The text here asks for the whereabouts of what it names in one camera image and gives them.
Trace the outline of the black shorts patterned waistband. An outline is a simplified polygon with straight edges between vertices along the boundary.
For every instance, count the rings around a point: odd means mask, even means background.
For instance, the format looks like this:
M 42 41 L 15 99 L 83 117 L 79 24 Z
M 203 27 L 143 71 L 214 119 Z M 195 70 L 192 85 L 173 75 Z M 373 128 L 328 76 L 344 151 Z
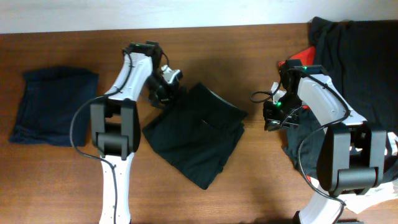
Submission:
M 197 83 L 142 132 L 155 153 L 206 190 L 236 148 L 247 115 Z

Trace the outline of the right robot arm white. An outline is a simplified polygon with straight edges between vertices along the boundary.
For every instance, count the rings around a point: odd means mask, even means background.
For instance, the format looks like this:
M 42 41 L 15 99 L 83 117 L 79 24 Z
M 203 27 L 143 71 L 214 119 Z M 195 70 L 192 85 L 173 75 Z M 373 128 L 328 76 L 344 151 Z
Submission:
M 264 102 L 264 129 L 298 126 L 296 113 L 307 106 L 320 123 L 312 133 L 325 133 L 317 159 L 318 186 L 313 186 L 301 167 L 299 172 L 314 195 L 292 221 L 338 223 L 346 206 L 340 195 L 364 195 L 381 184 L 387 133 L 370 125 L 349 105 L 321 65 L 286 60 L 279 76 Z

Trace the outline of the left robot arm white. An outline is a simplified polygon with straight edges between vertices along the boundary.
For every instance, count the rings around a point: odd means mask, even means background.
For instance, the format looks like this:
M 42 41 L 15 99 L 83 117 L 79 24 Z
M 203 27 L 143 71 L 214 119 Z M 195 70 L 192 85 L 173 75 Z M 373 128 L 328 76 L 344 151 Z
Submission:
M 103 170 L 100 223 L 130 223 L 131 164 L 141 141 L 137 101 L 149 90 L 152 106 L 163 108 L 179 93 L 180 70 L 162 65 L 165 54 L 157 42 L 130 43 L 123 50 L 122 69 L 104 98 L 90 105 L 91 138 Z

